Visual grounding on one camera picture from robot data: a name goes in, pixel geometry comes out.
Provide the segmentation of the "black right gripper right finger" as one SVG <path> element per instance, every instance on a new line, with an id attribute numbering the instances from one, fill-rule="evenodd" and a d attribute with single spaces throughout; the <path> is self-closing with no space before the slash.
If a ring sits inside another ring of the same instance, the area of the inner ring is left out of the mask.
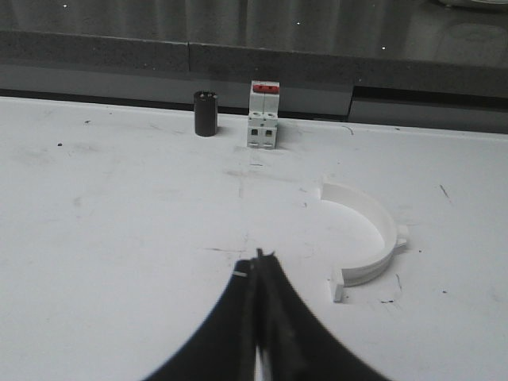
<path id="1" fill-rule="evenodd" d="M 275 254 L 257 250 L 258 345 L 265 380 L 385 380 L 310 311 Z"/>

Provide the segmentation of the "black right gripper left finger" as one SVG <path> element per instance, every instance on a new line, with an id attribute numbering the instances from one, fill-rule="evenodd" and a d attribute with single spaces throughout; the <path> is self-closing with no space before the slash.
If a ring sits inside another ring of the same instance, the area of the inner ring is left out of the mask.
<path id="1" fill-rule="evenodd" d="M 236 262 L 224 292 L 191 338 L 148 380 L 253 380 L 256 275 Z"/>

